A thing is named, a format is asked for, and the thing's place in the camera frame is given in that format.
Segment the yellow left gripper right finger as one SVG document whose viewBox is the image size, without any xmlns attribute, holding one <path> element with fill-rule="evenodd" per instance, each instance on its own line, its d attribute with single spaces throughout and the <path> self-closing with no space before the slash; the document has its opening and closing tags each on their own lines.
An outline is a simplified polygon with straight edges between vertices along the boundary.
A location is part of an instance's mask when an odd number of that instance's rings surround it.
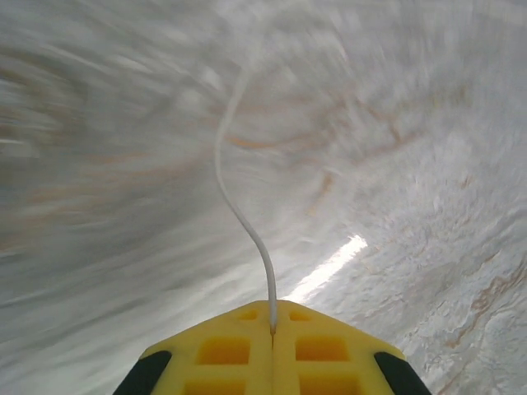
<svg viewBox="0 0 527 395">
<path fill-rule="evenodd" d="M 431 392 L 395 346 L 291 301 L 280 300 L 277 312 L 273 338 L 274 394 Z"/>
</svg>

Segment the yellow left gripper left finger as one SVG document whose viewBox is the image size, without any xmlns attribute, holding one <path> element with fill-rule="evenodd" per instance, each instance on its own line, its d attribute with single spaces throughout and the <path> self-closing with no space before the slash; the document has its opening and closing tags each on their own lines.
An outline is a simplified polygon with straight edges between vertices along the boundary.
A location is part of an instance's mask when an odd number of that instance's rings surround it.
<svg viewBox="0 0 527 395">
<path fill-rule="evenodd" d="M 268 305 L 256 301 L 149 346 L 115 394 L 271 394 Z"/>
</svg>

